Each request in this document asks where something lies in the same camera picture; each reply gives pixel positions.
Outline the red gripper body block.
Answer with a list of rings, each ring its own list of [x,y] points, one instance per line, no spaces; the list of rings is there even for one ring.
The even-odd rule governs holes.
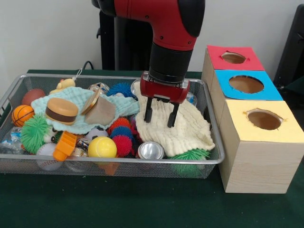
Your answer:
[[[181,104],[186,99],[190,82],[184,79],[181,83],[166,84],[154,80],[148,72],[143,72],[140,80],[141,95]]]

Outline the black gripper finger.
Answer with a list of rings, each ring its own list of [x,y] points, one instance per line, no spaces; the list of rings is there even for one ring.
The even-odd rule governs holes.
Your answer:
[[[173,104],[174,108],[173,108],[173,111],[169,115],[169,119],[168,119],[168,123],[167,123],[167,126],[169,128],[174,127],[179,105],[180,105],[179,103]]]
[[[151,107],[152,100],[153,100],[153,98],[151,98],[151,97],[147,98],[147,105],[146,105],[145,116],[144,116],[144,121],[146,123],[149,123],[152,118],[152,107]]]

